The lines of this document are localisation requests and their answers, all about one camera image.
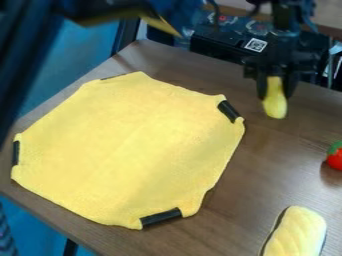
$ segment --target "yellow towel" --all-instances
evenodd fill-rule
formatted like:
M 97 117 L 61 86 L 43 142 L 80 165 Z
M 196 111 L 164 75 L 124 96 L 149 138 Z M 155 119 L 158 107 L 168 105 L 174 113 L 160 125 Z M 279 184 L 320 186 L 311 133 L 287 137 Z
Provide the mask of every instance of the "yellow towel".
M 178 207 L 195 214 L 244 133 L 209 96 L 142 72 L 84 84 L 18 134 L 12 179 L 87 219 L 141 229 Z
M 316 212 L 291 206 L 280 215 L 260 256 L 319 256 L 327 224 Z

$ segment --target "strawberry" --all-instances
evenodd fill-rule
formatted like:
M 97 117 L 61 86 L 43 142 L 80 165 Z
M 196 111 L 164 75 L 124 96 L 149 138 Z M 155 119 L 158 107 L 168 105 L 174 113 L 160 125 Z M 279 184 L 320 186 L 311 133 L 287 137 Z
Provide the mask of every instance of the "strawberry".
M 337 141 L 330 146 L 327 163 L 331 168 L 342 171 L 342 141 Z

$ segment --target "wooden table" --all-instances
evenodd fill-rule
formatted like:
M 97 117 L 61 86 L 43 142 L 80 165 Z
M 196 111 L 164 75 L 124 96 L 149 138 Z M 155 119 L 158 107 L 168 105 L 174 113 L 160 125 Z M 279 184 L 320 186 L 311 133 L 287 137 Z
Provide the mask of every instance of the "wooden table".
M 12 135 L 0 156 L 3 195 L 94 252 L 120 256 L 257 255 L 278 214 L 301 205 L 328 222 L 323 255 L 342 255 L 342 173 L 322 164 L 327 147 L 342 138 L 339 92 L 300 84 L 288 118 L 272 120 L 240 66 L 139 41 L 21 118 L 14 130 L 28 127 L 88 80 L 135 70 L 191 90 L 223 93 L 246 119 L 240 146 L 198 214 L 143 231 L 83 219 L 10 181 Z
M 216 0 L 223 6 L 222 12 L 230 15 L 246 15 L 253 9 L 253 5 L 246 0 Z M 312 18 L 321 33 L 342 40 L 342 1 L 340 0 L 315 0 L 317 7 Z M 270 5 L 263 5 L 261 15 L 257 19 L 269 19 Z

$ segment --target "qr code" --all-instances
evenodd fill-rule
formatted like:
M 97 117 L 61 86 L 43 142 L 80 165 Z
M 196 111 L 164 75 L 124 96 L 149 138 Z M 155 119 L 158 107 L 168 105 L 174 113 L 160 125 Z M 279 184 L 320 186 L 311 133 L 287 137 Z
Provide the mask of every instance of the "qr code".
M 262 41 L 256 38 L 252 38 L 248 44 L 246 44 L 245 48 L 255 52 L 262 52 L 267 46 L 266 41 Z

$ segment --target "yellow cloth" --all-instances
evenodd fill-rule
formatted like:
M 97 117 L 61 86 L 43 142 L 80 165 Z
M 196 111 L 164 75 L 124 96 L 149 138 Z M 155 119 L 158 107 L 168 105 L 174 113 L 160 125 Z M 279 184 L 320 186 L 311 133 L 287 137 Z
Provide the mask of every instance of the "yellow cloth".
M 319 256 L 326 236 L 326 222 L 317 213 L 289 207 L 264 247 L 262 256 Z
M 209 96 L 142 72 L 84 84 L 18 134 L 12 179 L 87 219 L 141 229 L 141 217 L 195 214 L 244 133 Z

